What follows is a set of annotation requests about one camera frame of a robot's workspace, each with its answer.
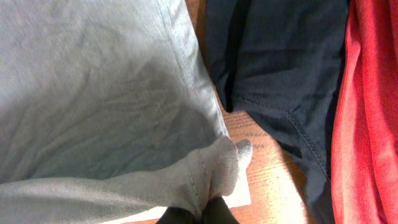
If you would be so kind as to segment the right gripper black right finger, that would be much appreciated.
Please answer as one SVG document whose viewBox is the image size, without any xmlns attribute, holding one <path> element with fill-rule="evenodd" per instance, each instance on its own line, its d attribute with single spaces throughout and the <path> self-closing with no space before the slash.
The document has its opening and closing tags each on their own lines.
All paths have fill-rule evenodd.
<svg viewBox="0 0 398 224">
<path fill-rule="evenodd" d="M 222 197 L 210 200 L 202 214 L 202 224 L 239 224 Z"/>
</svg>

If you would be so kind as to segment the light blue t-shirt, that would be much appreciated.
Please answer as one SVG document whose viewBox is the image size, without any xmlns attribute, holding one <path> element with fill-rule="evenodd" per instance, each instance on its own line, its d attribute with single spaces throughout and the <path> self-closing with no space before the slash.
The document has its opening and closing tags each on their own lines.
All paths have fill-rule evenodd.
<svg viewBox="0 0 398 224">
<path fill-rule="evenodd" d="M 1 222 L 251 202 L 184 1 L 1 2 Z"/>
</svg>

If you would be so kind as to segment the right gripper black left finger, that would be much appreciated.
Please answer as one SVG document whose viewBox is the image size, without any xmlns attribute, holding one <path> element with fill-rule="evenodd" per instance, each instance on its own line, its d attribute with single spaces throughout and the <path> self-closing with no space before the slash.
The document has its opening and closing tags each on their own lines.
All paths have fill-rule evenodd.
<svg viewBox="0 0 398 224">
<path fill-rule="evenodd" d="M 195 224 L 195 218 L 187 210 L 169 207 L 156 224 Z"/>
</svg>

